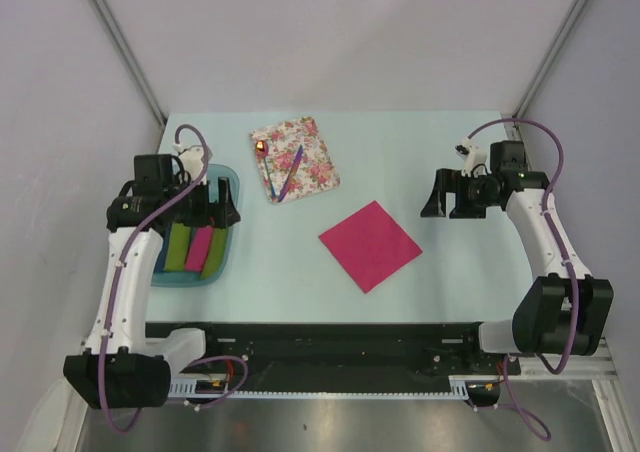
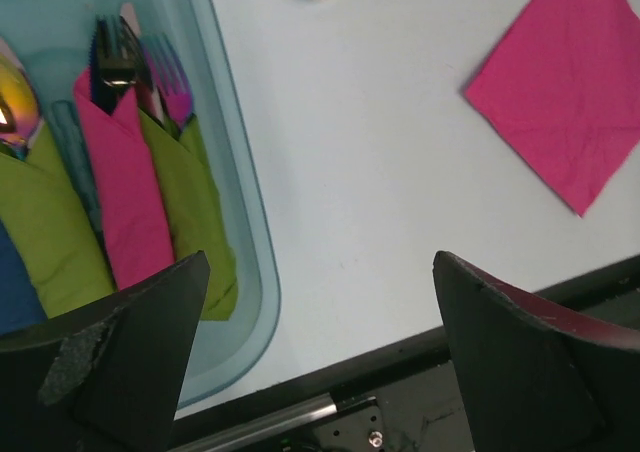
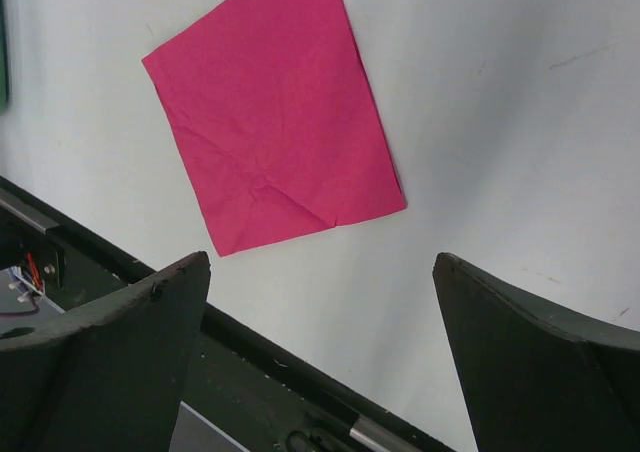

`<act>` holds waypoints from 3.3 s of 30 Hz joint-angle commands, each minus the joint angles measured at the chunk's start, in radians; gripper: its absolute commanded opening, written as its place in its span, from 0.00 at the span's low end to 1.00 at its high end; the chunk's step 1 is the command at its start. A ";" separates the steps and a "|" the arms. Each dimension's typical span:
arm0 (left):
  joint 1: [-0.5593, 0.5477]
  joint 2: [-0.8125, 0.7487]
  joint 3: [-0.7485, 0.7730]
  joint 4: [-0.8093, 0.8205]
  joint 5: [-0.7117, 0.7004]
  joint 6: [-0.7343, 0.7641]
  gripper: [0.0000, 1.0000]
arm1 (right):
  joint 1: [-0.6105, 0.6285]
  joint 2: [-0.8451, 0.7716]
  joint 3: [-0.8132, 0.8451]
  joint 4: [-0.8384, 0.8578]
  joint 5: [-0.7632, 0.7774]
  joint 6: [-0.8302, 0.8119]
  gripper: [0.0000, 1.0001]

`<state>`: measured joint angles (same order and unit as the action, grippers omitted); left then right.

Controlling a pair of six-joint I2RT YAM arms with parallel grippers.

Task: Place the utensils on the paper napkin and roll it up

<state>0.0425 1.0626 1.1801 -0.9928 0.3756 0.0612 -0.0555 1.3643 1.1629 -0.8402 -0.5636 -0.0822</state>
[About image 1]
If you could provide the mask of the magenta paper napkin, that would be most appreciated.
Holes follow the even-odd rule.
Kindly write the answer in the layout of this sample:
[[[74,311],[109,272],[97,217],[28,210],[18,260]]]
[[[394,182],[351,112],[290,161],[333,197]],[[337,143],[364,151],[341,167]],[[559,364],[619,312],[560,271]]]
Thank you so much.
[[[377,201],[320,234],[319,240],[365,294],[422,254]]]

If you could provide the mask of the iridescent rainbow spoon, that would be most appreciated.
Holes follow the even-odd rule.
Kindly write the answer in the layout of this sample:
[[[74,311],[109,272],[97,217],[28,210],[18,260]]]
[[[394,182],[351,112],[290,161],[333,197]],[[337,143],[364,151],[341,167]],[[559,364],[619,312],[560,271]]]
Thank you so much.
[[[276,200],[276,192],[275,192],[275,187],[271,178],[271,174],[270,174],[270,170],[269,170],[269,166],[268,166],[268,162],[267,162],[267,157],[269,154],[269,145],[265,140],[258,140],[255,144],[255,151],[256,151],[256,155],[262,160],[263,166],[264,166],[264,170],[266,173],[266,177],[267,177],[267,182],[269,185],[269,191],[270,191],[270,196],[271,196],[271,200],[275,201]]]

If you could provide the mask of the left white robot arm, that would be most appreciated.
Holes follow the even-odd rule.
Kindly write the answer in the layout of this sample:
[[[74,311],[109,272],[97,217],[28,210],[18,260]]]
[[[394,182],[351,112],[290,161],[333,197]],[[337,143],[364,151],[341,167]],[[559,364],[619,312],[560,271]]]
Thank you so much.
[[[92,409],[159,407],[189,364],[207,372],[220,362],[220,346],[199,327],[179,327],[155,344],[146,337],[151,288],[215,281],[240,220],[237,174],[224,165],[203,166],[200,152],[135,156],[133,179],[107,209],[109,255],[99,309],[83,351],[63,366]]]

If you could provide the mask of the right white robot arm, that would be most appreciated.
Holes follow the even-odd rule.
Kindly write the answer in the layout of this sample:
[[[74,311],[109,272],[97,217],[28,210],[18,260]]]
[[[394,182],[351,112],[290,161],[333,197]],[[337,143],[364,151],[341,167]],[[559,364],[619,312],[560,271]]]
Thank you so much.
[[[488,208],[500,208],[518,232],[533,278],[511,319],[482,323],[478,338],[463,345],[463,365],[484,373],[498,354],[593,355],[613,287],[595,278],[570,244],[547,175],[530,170],[520,141],[496,142],[483,151],[464,139],[456,151],[462,169],[437,170],[421,217],[483,219]]]

